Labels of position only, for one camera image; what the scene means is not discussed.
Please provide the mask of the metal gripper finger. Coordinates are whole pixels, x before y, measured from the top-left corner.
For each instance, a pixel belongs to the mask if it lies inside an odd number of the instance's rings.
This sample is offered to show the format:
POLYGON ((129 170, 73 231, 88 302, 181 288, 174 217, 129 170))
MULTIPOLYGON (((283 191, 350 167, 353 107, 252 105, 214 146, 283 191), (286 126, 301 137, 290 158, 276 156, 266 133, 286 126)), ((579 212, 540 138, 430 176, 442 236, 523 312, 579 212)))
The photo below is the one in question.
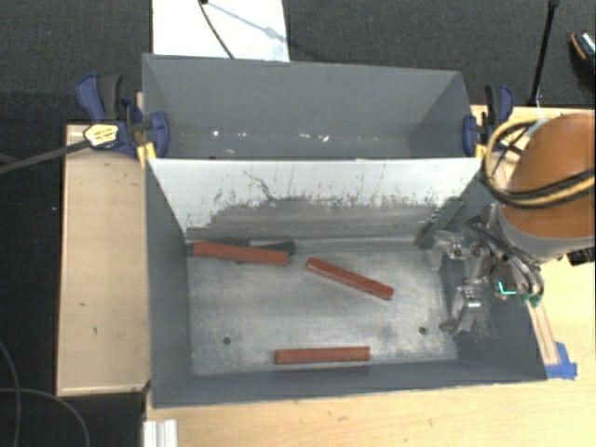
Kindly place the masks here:
POLYGON ((437 231, 432 238, 430 265, 433 268, 440 268, 444 256, 449 260, 463 260, 464 240, 462 232, 437 231))
POLYGON ((476 319, 483 313, 483 295, 478 287, 456 286, 446 292, 448 317, 439 325, 443 332, 458 334, 470 332, 476 319))

